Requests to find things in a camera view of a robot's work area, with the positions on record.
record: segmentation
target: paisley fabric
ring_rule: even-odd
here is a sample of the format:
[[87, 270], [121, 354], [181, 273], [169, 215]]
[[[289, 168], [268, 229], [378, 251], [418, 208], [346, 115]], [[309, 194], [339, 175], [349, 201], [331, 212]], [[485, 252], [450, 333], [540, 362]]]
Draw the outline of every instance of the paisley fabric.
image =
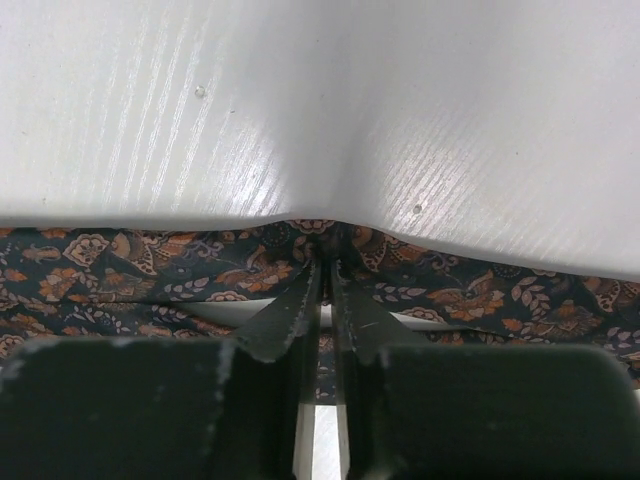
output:
[[[215, 232], [0, 229], [0, 359], [35, 336], [226, 335], [179, 304], [275, 297], [318, 255], [340, 258], [389, 311], [460, 327], [428, 333], [434, 342], [595, 344], [640, 378], [640, 284], [458, 257], [331, 220]], [[317, 393], [327, 398], [323, 338]]]

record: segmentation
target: white surface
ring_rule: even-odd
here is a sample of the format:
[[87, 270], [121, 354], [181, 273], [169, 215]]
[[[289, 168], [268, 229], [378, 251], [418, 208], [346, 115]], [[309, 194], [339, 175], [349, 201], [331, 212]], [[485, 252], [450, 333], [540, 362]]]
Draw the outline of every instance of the white surface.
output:
[[312, 480], [340, 480], [340, 444], [336, 407], [316, 405]]
[[[212, 322], [227, 325], [229, 327], [239, 327], [253, 317], [273, 301], [272, 298], [265, 300], [246, 300], [242, 302], [180, 302], [174, 304], [178, 309], [194, 313]], [[417, 331], [442, 331], [442, 330], [462, 330], [464, 327], [445, 325], [431, 320], [409, 317], [399, 313], [391, 313], [395, 318], [404, 323], [407, 327]], [[320, 311], [320, 325], [323, 328], [331, 327], [331, 307], [323, 305]]]
[[638, 58], [624, 0], [4, 0], [0, 223], [325, 217], [640, 280]]

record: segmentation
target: black plastic part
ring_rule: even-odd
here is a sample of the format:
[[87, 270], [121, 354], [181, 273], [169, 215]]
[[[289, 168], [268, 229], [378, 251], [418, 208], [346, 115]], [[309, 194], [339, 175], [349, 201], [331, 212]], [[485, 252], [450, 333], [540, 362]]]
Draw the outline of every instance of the black plastic part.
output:
[[640, 409], [603, 351], [440, 346], [331, 272], [342, 472], [640, 478]]
[[310, 478], [319, 269], [232, 337], [28, 342], [0, 375], [3, 479]]

